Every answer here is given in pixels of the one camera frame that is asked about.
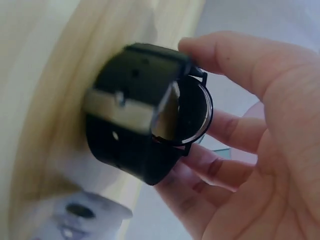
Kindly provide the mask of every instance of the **strap hole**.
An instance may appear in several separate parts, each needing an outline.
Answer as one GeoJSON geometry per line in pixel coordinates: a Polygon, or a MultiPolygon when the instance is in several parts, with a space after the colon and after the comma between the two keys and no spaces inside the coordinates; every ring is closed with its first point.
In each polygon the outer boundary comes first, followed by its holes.
{"type": "Polygon", "coordinates": [[[142,63],[147,65],[147,64],[149,64],[149,60],[147,58],[143,58],[142,63]]]}
{"type": "Polygon", "coordinates": [[[138,69],[133,69],[132,72],[131,72],[131,76],[133,78],[139,77],[139,70],[138,69]]]}

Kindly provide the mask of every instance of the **wooden surface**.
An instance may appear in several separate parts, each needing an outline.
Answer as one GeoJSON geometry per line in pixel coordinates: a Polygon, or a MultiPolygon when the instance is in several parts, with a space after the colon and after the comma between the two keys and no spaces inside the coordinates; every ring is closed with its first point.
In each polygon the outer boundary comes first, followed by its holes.
{"type": "Polygon", "coordinates": [[[141,182],[88,150],[84,92],[125,44],[176,48],[192,35],[203,4],[0,0],[2,239],[27,240],[58,198],[80,188],[134,208],[141,182]]]}

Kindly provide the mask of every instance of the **hand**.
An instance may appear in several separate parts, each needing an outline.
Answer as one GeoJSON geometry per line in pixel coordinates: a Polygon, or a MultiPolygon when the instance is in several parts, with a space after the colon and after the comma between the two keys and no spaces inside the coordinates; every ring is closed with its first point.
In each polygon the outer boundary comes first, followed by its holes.
{"type": "Polygon", "coordinates": [[[265,121],[216,110],[207,133],[257,154],[257,164],[194,144],[156,186],[163,200],[196,240],[319,240],[319,56],[233,32],[186,38],[179,50],[255,94],[265,121]]]}

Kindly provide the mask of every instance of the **watch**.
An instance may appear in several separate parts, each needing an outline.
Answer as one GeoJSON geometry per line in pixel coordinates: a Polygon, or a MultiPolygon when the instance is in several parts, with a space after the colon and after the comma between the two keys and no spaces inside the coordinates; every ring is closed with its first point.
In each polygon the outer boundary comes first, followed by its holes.
{"type": "Polygon", "coordinates": [[[146,43],[124,47],[84,98],[94,157],[148,185],[160,182],[212,121],[207,76],[181,52],[146,43]]]}

